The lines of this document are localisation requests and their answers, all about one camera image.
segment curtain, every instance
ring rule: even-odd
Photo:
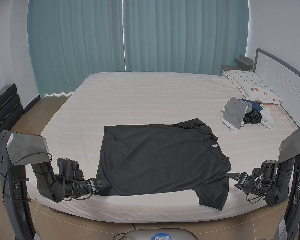
[[[127,71],[220,75],[245,54],[248,0],[124,0]]]
[[[92,73],[125,70],[120,1],[29,0],[27,25],[40,96],[72,92]]]

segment pile of clothes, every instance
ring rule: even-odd
[[[232,97],[221,109],[222,122],[232,131],[237,132],[245,123],[262,123],[267,128],[272,128],[274,120],[269,108],[263,104],[246,99]]]

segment white sticker label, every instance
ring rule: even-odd
[[[91,185],[92,185],[92,189],[93,189],[93,191],[96,191],[96,188],[95,188],[95,185],[94,185],[94,181],[93,181],[93,180],[91,180],[90,182],[91,182]]]

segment tile floor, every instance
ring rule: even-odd
[[[40,134],[66,100],[65,96],[42,98],[21,117],[12,130]],[[134,225],[137,229],[184,228],[201,240],[259,240],[261,238],[270,240],[286,207],[287,200],[273,208],[265,206],[227,219],[194,223],[135,223]],[[115,234],[134,229],[130,223],[100,222],[55,213],[34,200],[30,202],[30,210],[34,226],[39,230],[42,240],[111,240]],[[0,239],[14,239],[2,201],[0,201]]]

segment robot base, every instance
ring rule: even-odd
[[[194,234],[185,229],[139,229],[125,233],[120,240],[198,240]]]

